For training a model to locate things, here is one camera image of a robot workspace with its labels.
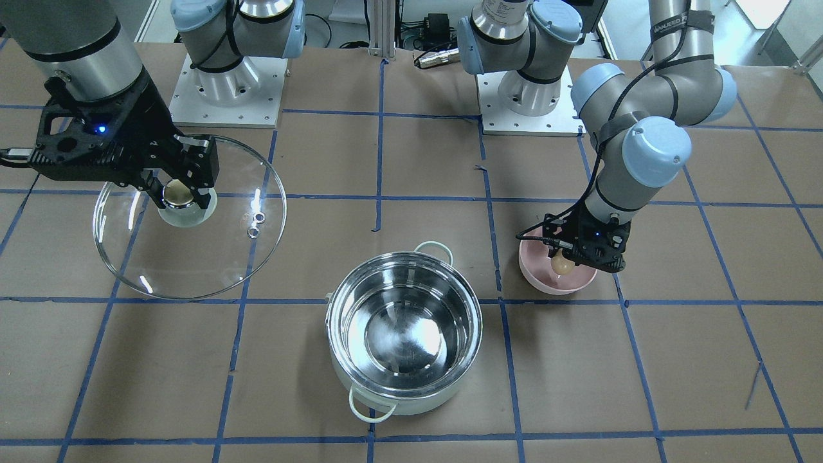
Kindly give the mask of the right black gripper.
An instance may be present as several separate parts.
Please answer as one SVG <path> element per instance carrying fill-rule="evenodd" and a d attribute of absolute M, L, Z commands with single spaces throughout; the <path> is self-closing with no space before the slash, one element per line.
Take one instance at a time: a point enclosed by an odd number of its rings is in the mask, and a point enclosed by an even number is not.
<path fill-rule="evenodd" d="M 165 171 L 189 188 L 194 203 L 207 209 L 219 173 L 213 136 L 185 136 L 146 70 L 128 88 L 97 102 L 79 102 L 61 77 L 44 85 L 50 99 L 41 114 L 30 167 L 53 181 L 105 181 L 132 185 L 156 208 L 166 209 Z"/>

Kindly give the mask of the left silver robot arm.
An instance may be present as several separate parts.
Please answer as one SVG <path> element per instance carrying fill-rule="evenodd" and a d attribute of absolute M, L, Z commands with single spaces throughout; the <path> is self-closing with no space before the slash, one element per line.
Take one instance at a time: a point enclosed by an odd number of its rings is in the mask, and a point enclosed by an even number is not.
<path fill-rule="evenodd" d="M 591 68 L 570 89 L 597 158 L 582 196 L 538 223 L 550 256 L 617 273 L 630 223 L 687 164 L 685 126 L 724 117 L 737 83 L 714 60 L 709 1 L 649 2 L 653 63 L 629 78 L 611 62 Z M 523 115 L 552 109 L 561 74 L 580 41 L 583 20 L 562 1 L 483 1 L 457 24 L 462 67 L 473 75 L 504 71 L 506 106 Z"/>

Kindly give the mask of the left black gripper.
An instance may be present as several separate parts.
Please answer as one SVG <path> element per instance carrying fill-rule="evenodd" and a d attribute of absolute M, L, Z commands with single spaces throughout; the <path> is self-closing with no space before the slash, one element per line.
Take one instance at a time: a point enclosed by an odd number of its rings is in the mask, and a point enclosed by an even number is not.
<path fill-rule="evenodd" d="M 618 219 L 600 222 L 584 207 L 568 216 L 563 234 L 564 242 L 571 245 L 563 256 L 577 266 L 588 266 L 603 272 L 619 273 L 626 267 L 624 252 L 629 239 L 631 222 L 620 224 Z"/>

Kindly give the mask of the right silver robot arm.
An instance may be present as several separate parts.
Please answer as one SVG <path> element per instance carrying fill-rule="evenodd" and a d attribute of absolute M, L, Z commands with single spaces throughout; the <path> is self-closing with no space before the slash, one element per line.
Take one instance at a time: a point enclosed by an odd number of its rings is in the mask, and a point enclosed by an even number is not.
<path fill-rule="evenodd" d="M 253 57 L 293 59 L 303 49 L 302 1 L 174 1 L 196 90 L 235 104 L 262 85 Z M 183 207 L 217 201 L 217 141 L 185 135 L 108 1 L 3 1 L 2 24 L 43 71 L 49 100 L 32 149 L 2 150 L 2 165 L 53 181 L 133 186 L 172 205 L 155 170 L 183 186 Z"/>

